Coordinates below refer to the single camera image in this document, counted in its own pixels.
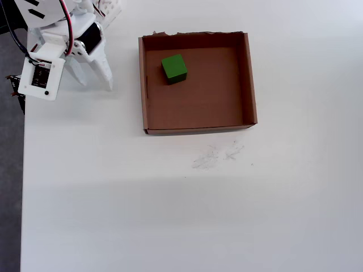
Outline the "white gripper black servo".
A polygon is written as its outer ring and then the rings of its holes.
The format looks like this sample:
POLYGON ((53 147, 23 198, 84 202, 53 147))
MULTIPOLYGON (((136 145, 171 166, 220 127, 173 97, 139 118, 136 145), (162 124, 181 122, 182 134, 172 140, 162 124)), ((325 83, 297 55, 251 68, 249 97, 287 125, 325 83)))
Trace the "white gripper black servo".
POLYGON ((107 91, 113 89, 113 75, 105 54, 102 25, 96 15, 72 15, 45 27, 36 29, 38 41, 29 51, 37 61, 65 59, 64 68, 82 86, 87 85, 86 74, 78 61, 89 61, 90 67, 107 91))

